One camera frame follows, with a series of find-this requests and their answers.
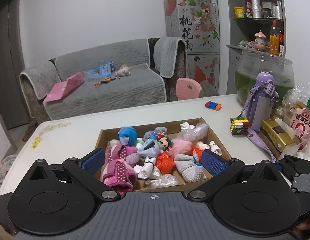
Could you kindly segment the decorated refrigerator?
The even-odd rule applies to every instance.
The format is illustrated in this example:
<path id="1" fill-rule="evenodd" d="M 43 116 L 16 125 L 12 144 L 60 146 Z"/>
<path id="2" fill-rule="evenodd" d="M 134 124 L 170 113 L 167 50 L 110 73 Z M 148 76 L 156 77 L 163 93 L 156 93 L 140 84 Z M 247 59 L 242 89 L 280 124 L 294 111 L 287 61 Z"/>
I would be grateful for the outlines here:
<path id="1" fill-rule="evenodd" d="M 166 35 L 181 37 L 188 56 L 187 77 L 202 86 L 201 96 L 218 95 L 220 19 L 218 0 L 164 0 Z"/>

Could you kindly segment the glass fish bowl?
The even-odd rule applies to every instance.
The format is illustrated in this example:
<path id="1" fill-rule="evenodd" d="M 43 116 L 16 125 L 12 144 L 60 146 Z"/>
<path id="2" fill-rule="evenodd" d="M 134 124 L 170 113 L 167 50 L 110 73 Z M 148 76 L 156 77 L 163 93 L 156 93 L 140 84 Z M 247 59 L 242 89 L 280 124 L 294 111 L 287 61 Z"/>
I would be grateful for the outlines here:
<path id="1" fill-rule="evenodd" d="M 258 87 L 270 82 L 279 96 L 279 101 L 274 104 L 278 107 L 286 92 L 295 86 L 293 62 L 256 50 L 243 51 L 235 70 L 235 88 L 239 101 L 242 104 L 246 102 L 253 86 Z"/>

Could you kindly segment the pink fluffy monster plush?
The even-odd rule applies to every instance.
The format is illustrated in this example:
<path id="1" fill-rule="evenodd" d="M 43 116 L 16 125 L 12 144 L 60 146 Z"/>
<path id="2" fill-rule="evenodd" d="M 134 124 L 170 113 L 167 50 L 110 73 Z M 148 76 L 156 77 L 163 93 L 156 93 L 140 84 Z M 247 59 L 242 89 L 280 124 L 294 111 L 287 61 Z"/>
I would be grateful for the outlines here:
<path id="1" fill-rule="evenodd" d="M 192 150 L 192 142 L 180 138 L 172 139 L 172 146 L 168 153 L 171 157 L 175 158 L 177 154 L 190 155 Z"/>

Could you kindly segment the orange drink bottle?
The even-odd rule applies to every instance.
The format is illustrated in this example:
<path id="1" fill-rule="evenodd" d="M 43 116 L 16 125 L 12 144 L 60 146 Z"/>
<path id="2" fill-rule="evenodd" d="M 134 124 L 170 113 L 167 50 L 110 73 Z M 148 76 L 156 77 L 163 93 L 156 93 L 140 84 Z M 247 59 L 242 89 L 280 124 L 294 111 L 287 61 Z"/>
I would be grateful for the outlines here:
<path id="1" fill-rule="evenodd" d="M 279 28 L 276 21 L 272 21 L 270 29 L 270 53 L 279 55 Z"/>

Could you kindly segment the blue white sock bundle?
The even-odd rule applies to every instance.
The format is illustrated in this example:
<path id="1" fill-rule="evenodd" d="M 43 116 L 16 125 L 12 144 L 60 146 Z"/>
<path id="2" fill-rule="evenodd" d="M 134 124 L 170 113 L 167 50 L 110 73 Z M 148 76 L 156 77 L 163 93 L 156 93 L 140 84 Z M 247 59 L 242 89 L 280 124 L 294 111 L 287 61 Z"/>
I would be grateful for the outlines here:
<path id="1" fill-rule="evenodd" d="M 146 140 L 148 140 L 149 138 L 150 138 L 150 139 L 156 140 L 157 134 L 158 134 L 158 133 L 157 133 L 156 129 L 151 130 L 151 131 L 148 131 L 148 132 L 146 132 L 146 133 L 144 134 L 144 136 L 143 136 L 143 141 L 146 141 Z"/>

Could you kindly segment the minnie mouse doll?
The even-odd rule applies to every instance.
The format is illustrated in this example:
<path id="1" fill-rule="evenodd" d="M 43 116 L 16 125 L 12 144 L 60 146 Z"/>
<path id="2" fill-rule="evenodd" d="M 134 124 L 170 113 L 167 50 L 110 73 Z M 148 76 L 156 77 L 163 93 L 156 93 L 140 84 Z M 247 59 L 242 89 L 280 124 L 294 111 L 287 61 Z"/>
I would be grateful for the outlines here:
<path id="1" fill-rule="evenodd" d="M 160 144 L 160 146 L 162 147 L 163 151 L 169 151 L 172 148 L 173 143 L 163 133 L 157 134 L 156 140 Z"/>

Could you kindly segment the pink polka dot sock bundle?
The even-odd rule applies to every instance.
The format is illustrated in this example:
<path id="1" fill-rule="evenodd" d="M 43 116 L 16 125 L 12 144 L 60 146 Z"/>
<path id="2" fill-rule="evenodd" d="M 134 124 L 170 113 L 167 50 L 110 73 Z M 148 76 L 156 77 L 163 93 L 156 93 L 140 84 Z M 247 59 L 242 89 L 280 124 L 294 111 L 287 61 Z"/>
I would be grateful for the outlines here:
<path id="1" fill-rule="evenodd" d="M 101 180 L 122 197 L 126 192 L 133 191 L 136 173 L 125 161 L 115 159 L 107 163 L 102 172 Z"/>

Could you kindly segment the light blue grey sock bundle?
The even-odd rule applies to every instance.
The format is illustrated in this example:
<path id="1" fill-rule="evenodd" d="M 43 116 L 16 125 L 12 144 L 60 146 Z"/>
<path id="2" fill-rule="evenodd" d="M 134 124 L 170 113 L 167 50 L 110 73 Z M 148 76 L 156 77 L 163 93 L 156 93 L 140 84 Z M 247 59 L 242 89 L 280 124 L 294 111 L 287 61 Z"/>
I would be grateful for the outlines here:
<path id="1" fill-rule="evenodd" d="M 137 150 L 137 153 L 143 157 L 157 158 L 161 153 L 163 153 L 163 148 L 156 140 L 148 139 Z"/>

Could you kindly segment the blue sock with pink band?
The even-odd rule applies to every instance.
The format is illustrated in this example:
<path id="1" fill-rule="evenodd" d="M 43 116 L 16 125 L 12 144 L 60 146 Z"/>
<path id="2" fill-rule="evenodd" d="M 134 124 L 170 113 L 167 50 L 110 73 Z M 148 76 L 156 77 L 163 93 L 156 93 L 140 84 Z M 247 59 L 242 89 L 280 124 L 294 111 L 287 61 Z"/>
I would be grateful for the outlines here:
<path id="1" fill-rule="evenodd" d="M 118 140 L 122 145 L 134 146 L 137 141 L 137 132 L 133 127 L 122 127 L 118 133 Z"/>

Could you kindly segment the orange plastic bag bundle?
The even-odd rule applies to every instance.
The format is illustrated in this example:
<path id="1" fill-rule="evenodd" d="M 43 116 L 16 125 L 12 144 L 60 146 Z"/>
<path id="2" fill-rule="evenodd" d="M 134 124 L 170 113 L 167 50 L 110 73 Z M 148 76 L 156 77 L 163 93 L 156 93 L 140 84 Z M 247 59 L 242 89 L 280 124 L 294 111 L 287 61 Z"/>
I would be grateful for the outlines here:
<path id="1" fill-rule="evenodd" d="M 158 156 L 155 166 L 159 169 L 162 174 L 169 174 L 175 167 L 173 157 L 167 152 L 163 152 Z"/>

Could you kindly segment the white tissue bundle black band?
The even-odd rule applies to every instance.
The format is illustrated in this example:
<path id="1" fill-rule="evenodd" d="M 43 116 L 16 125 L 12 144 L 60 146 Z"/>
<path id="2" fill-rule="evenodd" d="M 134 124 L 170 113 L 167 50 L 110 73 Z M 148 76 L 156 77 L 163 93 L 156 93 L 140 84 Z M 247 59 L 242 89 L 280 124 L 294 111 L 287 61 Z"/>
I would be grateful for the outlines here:
<path id="1" fill-rule="evenodd" d="M 160 172 L 155 166 L 156 158 L 146 157 L 143 166 L 135 165 L 134 171 L 139 179 L 158 179 Z"/>

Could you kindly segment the pink plastic chair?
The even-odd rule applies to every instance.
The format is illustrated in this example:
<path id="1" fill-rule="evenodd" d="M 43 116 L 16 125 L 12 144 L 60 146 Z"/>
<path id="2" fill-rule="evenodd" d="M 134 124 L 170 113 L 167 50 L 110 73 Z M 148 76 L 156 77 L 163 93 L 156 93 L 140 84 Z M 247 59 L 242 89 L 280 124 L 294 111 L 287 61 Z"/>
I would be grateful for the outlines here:
<path id="1" fill-rule="evenodd" d="M 201 85 L 193 80 L 186 77 L 181 77 L 176 83 L 176 96 L 178 101 L 197 99 L 202 91 Z"/>

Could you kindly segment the blue toy castle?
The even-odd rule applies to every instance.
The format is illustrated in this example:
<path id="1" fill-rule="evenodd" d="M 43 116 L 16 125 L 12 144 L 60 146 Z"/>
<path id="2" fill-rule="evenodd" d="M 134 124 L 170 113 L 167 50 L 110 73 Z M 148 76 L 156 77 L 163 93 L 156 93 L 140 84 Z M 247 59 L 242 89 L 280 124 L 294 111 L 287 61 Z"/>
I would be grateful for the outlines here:
<path id="1" fill-rule="evenodd" d="M 108 61 L 108 63 L 99 66 L 99 74 L 102 77 L 110 76 L 115 71 L 114 62 Z"/>

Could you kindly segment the brown cardboard box tray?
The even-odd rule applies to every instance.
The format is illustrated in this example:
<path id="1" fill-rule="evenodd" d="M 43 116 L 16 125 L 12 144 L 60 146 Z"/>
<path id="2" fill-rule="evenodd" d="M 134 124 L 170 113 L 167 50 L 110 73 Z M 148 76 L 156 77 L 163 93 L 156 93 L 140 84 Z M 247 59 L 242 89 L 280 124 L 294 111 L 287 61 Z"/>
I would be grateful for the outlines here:
<path id="1" fill-rule="evenodd" d="M 134 126 L 137 135 L 143 136 L 146 132 L 155 129 L 159 126 L 164 126 L 167 128 L 167 135 L 170 139 L 174 139 L 177 137 L 177 134 L 180 132 L 180 126 L 179 124 L 182 123 L 181 120 L 179 121 L 170 121 L 170 122 L 163 122 L 163 123 L 157 123 L 157 124 L 149 124 L 149 125 L 140 125 L 140 126 Z M 108 142 L 112 139 L 117 139 L 117 133 L 120 129 L 119 128 L 113 128 L 113 129 L 102 129 L 99 133 L 98 140 L 96 142 L 96 147 L 100 147 L 103 150 L 107 150 L 108 148 Z M 215 134 L 212 128 L 208 129 L 207 134 L 203 138 L 203 142 L 210 142 L 214 141 L 218 147 L 222 151 L 222 158 L 225 160 L 229 160 L 231 158 L 230 153 L 227 151 L 225 146 L 222 144 L 218 136 Z M 203 174 L 205 175 L 205 179 L 196 181 L 194 183 L 187 183 L 184 181 L 182 176 L 178 173 L 176 169 L 172 170 L 172 174 L 176 176 L 176 179 L 178 180 L 177 186 L 170 186 L 170 187 L 164 187 L 161 189 L 147 189 L 146 184 L 144 180 L 137 179 L 133 191 L 134 192 L 173 192 L 173 191 L 183 191 L 183 192 L 189 192 L 194 190 L 195 188 L 201 186 L 202 184 L 206 183 L 208 180 L 212 178 L 212 175 L 207 171 L 204 170 Z"/>

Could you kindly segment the white cloth with green band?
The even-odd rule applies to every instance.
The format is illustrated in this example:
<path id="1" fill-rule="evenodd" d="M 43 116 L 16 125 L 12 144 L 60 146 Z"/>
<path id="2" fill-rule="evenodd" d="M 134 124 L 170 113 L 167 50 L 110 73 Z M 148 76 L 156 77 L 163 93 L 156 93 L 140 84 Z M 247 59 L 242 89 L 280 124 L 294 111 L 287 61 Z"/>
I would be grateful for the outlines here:
<path id="1" fill-rule="evenodd" d="M 140 139 L 137 139 L 135 147 L 139 150 L 140 148 L 144 148 L 144 142 Z"/>

